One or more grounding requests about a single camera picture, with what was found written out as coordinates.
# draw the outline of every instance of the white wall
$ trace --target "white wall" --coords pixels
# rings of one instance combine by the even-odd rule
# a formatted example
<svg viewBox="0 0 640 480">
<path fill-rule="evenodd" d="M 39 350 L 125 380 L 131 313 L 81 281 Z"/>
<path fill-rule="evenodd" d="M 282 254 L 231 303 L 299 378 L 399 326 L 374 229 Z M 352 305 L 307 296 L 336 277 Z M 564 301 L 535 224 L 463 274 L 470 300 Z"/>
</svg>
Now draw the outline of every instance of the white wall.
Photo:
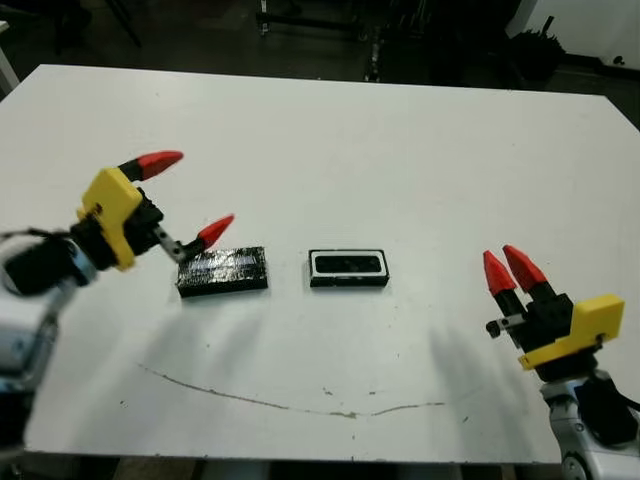
<svg viewBox="0 0 640 480">
<path fill-rule="evenodd" d="M 568 53 L 598 57 L 640 70 L 640 0 L 538 0 L 525 29 L 539 30 L 555 17 L 550 32 Z"/>
</svg>

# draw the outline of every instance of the black rectangular object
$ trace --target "black rectangular object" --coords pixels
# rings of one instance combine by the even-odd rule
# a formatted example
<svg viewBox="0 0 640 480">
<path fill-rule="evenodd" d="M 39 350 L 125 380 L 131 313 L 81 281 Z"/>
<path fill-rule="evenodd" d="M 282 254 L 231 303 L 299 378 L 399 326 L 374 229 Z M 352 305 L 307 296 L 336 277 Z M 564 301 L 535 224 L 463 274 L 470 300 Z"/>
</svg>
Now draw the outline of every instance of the black rectangular object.
<svg viewBox="0 0 640 480">
<path fill-rule="evenodd" d="M 201 253 L 180 265 L 176 287 L 181 297 L 267 288 L 264 248 Z"/>
<path fill-rule="evenodd" d="M 312 287 L 384 287 L 389 281 L 382 250 L 309 250 Z"/>
</svg>

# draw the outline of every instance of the scratch mark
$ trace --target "scratch mark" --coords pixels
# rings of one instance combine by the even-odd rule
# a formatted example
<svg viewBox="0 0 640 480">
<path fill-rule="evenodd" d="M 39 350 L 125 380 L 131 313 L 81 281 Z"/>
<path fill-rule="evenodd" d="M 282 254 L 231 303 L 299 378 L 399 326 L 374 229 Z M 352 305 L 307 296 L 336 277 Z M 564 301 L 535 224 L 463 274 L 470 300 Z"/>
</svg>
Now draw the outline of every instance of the scratch mark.
<svg viewBox="0 0 640 480">
<path fill-rule="evenodd" d="M 156 377 L 164 378 L 167 382 L 171 382 L 175 385 L 180 385 L 181 387 L 188 388 L 190 390 L 195 390 L 196 392 L 209 393 L 211 395 L 215 395 L 217 397 L 230 398 L 232 400 L 240 400 L 241 402 L 253 403 L 256 405 L 262 405 L 264 407 L 278 408 L 280 410 L 290 410 L 289 407 L 285 405 L 278 405 L 277 403 L 263 402 L 262 400 L 254 400 L 253 398 L 241 397 L 240 395 L 232 395 L 230 393 L 218 392 L 213 388 L 202 388 L 197 387 L 195 385 L 191 385 L 190 383 L 181 382 L 180 380 L 176 380 L 175 378 L 171 378 L 164 373 L 156 372 L 155 370 L 151 370 L 149 367 L 145 367 L 142 364 L 138 364 L 140 368 L 142 368 L 145 372 L 151 373 Z"/>
<path fill-rule="evenodd" d="M 349 418 L 351 420 L 355 420 L 356 418 L 358 418 L 358 415 L 364 415 L 364 414 L 356 413 L 356 412 L 329 412 L 328 415 L 331 415 L 332 417 L 344 417 L 344 418 Z"/>
<path fill-rule="evenodd" d="M 395 407 L 391 407 L 391 408 L 385 408 L 384 410 L 379 410 L 377 412 L 347 412 L 347 411 L 323 411 L 323 410 L 309 410 L 309 409 L 303 409 L 303 408 L 296 408 L 296 407 L 290 407 L 288 405 L 281 405 L 279 403 L 273 403 L 273 402 L 265 402 L 262 400 L 256 400 L 254 398 L 249 398 L 249 397 L 242 397 L 240 395 L 234 395 L 231 393 L 225 393 L 225 392 L 220 392 L 218 390 L 215 390 L 213 388 L 203 388 L 203 387 L 198 387 L 197 385 L 192 385 L 190 383 L 187 382 L 183 382 L 180 381 L 178 379 L 175 379 L 173 377 L 170 377 L 169 375 L 166 375 L 162 372 L 158 372 L 156 370 L 153 370 L 152 368 L 147 367 L 146 365 L 142 365 L 141 363 L 137 364 L 139 368 L 141 368 L 142 370 L 144 370 L 146 373 L 149 373 L 151 375 L 154 375 L 156 377 L 162 378 L 163 380 L 169 382 L 169 383 L 173 383 L 174 385 L 178 385 L 180 387 L 184 387 L 184 388 L 188 388 L 189 390 L 193 390 L 195 392 L 201 392 L 201 393 L 207 393 L 209 395 L 215 395 L 216 397 L 221 397 L 221 398 L 228 398 L 230 400 L 237 400 L 240 402 L 245 402 L 245 403 L 251 403 L 253 405 L 260 405 L 263 407 L 269 407 L 269 408 L 276 408 L 278 410 L 288 410 L 290 412 L 297 412 L 297 413 L 308 413 L 311 415 L 325 415 L 325 416 L 329 416 L 329 417 L 342 417 L 342 418 L 348 418 L 349 420 L 356 420 L 358 417 L 379 417 L 380 415 L 386 415 L 387 413 L 392 413 L 392 412 L 397 412 L 399 410 L 408 410 L 408 409 L 413 409 L 413 408 L 423 408 L 423 407 L 442 407 L 445 406 L 446 403 L 444 402 L 425 402 L 425 403 L 415 403 L 415 404 L 409 404 L 409 405 L 398 405 Z M 467 392 L 466 394 L 464 394 L 463 396 L 461 396 L 460 398 L 458 398 L 456 400 L 456 402 L 465 400 L 467 398 L 469 398 L 471 395 L 474 395 L 476 392 L 482 390 L 482 387 L 478 387 L 470 392 Z"/>
<path fill-rule="evenodd" d="M 413 405 L 398 405 L 397 407 L 385 408 L 379 412 L 370 413 L 370 417 L 378 417 L 386 413 L 397 412 L 398 410 L 408 410 L 410 408 L 422 408 L 422 407 L 442 407 L 446 405 L 444 402 L 427 402 L 427 403 L 415 403 Z"/>
</svg>

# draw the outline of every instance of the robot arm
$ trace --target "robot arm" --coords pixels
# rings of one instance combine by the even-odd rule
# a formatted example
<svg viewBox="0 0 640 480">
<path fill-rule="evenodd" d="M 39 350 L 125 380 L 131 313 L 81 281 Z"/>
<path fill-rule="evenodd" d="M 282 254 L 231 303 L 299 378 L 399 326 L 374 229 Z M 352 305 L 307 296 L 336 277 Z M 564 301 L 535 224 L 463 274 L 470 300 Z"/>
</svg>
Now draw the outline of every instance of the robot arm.
<svg viewBox="0 0 640 480">
<path fill-rule="evenodd" d="M 551 429 L 562 454 L 567 480 L 640 478 L 640 405 L 619 393 L 609 375 L 598 370 L 595 353 L 618 336 L 624 302 L 604 295 L 573 304 L 557 295 L 542 271 L 511 246 L 504 253 L 516 280 L 532 302 L 526 308 L 516 284 L 500 261 L 484 253 L 491 295 L 504 318 L 487 324 L 496 338 L 506 331 L 525 370 L 545 382 L 542 396 L 550 408 Z"/>
<path fill-rule="evenodd" d="M 144 155 L 98 173 L 82 198 L 78 223 L 64 232 L 28 229 L 0 234 L 39 237 L 0 253 L 0 460 L 19 453 L 31 406 L 57 338 L 58 314 L 97 272 L 131 268 L 135 257 L 160 245 L 175 262 L 209 248 L 233 220 L 225 217 L 186 245 L 160 226 L 162 212 L 132 182 L 155 176 L 180 152 Z"/>
</svg>

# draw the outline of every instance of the table surface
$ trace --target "table surface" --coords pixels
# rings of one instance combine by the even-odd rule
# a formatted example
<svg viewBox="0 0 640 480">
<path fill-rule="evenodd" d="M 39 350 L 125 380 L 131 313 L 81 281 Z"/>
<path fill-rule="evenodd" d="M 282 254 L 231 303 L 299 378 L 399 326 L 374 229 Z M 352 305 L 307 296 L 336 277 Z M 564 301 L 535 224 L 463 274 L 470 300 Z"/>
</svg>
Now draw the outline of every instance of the table surface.
<svg viewBox="0 0 640 480">
<path fill-rule="evenodd" d="M 74 221 L 98 169 L 179 149 L 145 183 L 189 240 L 266 248 L 269 289 L 181 301 L 160 249 L 79 292 L 34 451 L 556 462 L 482 252 L 512 243 L 574 300 L 627 300 L 599 354 L 640 397 L 640 136 L 604 97 L 41 66 L 0 103 L 2 229 Z M 386 288 L 312 291 L 313 248 L 383 248 Z"/>
</svg>

